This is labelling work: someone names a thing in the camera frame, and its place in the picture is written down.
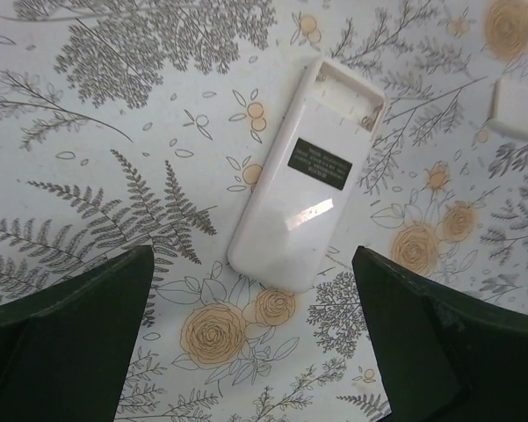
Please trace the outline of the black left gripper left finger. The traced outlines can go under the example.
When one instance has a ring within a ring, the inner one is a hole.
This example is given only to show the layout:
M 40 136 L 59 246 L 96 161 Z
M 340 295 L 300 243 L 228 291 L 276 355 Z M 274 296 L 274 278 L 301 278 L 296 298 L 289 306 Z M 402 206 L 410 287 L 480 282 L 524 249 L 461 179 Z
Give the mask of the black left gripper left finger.
M 138 246 L 0 306 L 0 421 L 112 421 L 153 278 Z

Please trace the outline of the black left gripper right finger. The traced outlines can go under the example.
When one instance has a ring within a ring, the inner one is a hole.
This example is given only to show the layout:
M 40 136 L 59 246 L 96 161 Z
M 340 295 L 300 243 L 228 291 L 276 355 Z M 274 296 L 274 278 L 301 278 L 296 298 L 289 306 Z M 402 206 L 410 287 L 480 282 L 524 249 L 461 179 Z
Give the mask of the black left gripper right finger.
M 387 421 L 528 421 L 528 316 L 360 246 L 358 295 Z

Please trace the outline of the white battery cover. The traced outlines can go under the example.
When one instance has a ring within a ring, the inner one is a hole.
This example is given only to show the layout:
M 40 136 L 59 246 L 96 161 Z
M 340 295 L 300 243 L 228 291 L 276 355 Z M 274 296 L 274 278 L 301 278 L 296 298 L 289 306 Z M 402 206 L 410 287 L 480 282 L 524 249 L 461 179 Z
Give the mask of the white battery cover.
M 528 83 L 500 78 L 495 83 L 487 124 L 497 133 L 528 141 Z

